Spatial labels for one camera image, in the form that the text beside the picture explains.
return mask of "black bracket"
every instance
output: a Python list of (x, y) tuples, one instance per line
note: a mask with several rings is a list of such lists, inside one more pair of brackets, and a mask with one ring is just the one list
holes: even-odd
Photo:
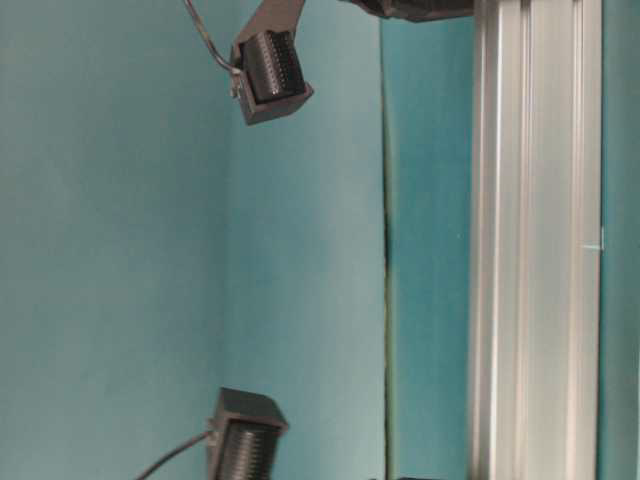
[(430, 22), (473, 15), (473, 0), (343, 0), (381, 18)]

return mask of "metal frame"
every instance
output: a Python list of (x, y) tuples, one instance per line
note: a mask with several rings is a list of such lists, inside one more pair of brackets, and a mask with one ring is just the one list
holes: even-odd
[(473, 480), (595, 479), (601, 8), (476, 2)]

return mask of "teal backdrop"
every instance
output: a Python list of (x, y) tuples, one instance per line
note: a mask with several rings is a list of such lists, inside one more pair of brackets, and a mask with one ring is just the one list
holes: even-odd
[(0, 478), (132, 478), (203, 429), (225, 89), (179, 2), (0, 3)]
[(466, 478), (473, 31), (382, 27), (392, 478)]
[[(251, 129), (179, 0), (0, 3), (0, 478), (132, 478), (223, 384), (274, 478), (382, 478), (378, 22), (310, 3), (317, 94)], [(255, 5), (199, 2), (221, 45)]]
[(599, 478), (636, 478), (640, 342), (640, 3), (604, 1)]
[[(238, 1), (248, 18), (257, 0)], [(296, 37), (316, 90), (247, 129), (233, 112), (224, 382), (291, 423), (274, 479), (384, 476), (379, 24), (307, 2)]]

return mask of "black cable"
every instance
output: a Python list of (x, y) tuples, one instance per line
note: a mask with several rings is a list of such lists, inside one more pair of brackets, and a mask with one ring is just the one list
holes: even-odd
[(222, 57), (222, 55), (220, 55), (220, 52), (218, 52), (218, 49), (213, 43), (213, 40), (211, 40), (211, 37), (209, 36), (209, 32), (207, 32), (207, 29), (205, 28), (204, 23), (202, 22), (202, 18), (200, 17), (200, 15), (198, 15), (198, 12), (196, 11), (196, 7), (193, 6), (193, 3), (191, 3), (191, 0), (184, 0), (184, 6), (187, 8), (187, 11), (191, 15), (193, 24), (196, 26), (196, 29), (200, 33), (202, 40), (204, 40), (204, 44), (209, 49), (209, 52), (211, 53), (211, 56), (213, 57), (213, 59), (218, 63), (218, 65), (220, 65), (230, 74), (232, 75), (239, 74), (240, 70), (235, 68), (229, 62), (227, 62)]
[(185, 450), (188, 450), (189, 448), (193, 447), (194, 445), (200, 443), (202, 440), (207, 438), (209, 436), (209, 433), (210, 432), (208, 432), (208, 431), (207, 432), (202, 432), (200, 435), (196, 435), (195, 437), (193, 437), (193, 438), (187, 440), (186, 442), (184, 442), (182, 445), (180, 445), (180, 446), (174, 448), (173, 450), (171, 450), (170, 452), (164, 454), (162, 457), (160, 457), (158, 459), (158, 461), (156, 461), (153, 465), (151, 465), (149, 468), (147, 468), (140, 475), (138, 475), (134, 480), (144, 480), (145, 478), (148, 478), (153, 472), (155, 472), (157, 469), (159, 469), (162, 465), (167, 463), (173, 457), (175, 457), (176, 455), (179, 455), (180, 453), (184, 452)]

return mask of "wire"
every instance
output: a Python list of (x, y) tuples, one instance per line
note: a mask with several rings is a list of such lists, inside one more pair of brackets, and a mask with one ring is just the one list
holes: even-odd
[(224, 68), (227, 72), (229, 72), (232, 75), (238, 75), (239, 73), (241, 73), (239, 69), (231, 65), (222, 57), (222, 55), (220, 55), (220, 52), (218, 52), (218, 49), (213, 43), (213, 40), (211, 40), (211, 37), (209, 36), (209, 32), (207, 32), (207, 29), (205, 28), (204, 23), (202, 22), (202, 18), (200, 17), (200, 15), (198, 15), (198, 12), (196, 11), (196, 7), (193, 6), (193, 3), (191, 3), (191, 0), (184, 0), (184, 6), (187, 8), (189, 15), (191, 15), (191, 19), (193, 20), (193, 24), (195, 25), (196, 29), (200, 33), (202, 40), (204, 41), (205, 45), (209, 49), (209, 52), (211, 53), (211, 56), (218, 63), (218, 65), (220, 65), (222, 68)]
[(202, 440), (207, 438), (209, 436), (209, 433), (211, 433), (211, 432), (209, 432), (209, 431), (202, 432), (200, 435), (196, 435), (195, 437), (193, 437), (193, 438), (187, 440), (186, 442), (184, 442), (182, 445), (179, 445), (176, 448), (174, 448), (173, 450), (171, 450), (170, 452), (164, 454), (153, 465), (151, 465), (144, 472), (142, 472), (140, 475), (138, 475), (134, 480), (144, 480), (145, 478), (148, 478), (153, 472), (155, 472), (157, 469), (159, 469), (162, 465), (167, 463), (173, 457), (175, 457), (176, 455), (179, 455), (180, 453), (184, 452), (185, 450), (188, 450), (189, 448), (193, 447), (194, 445), (200, 443)]

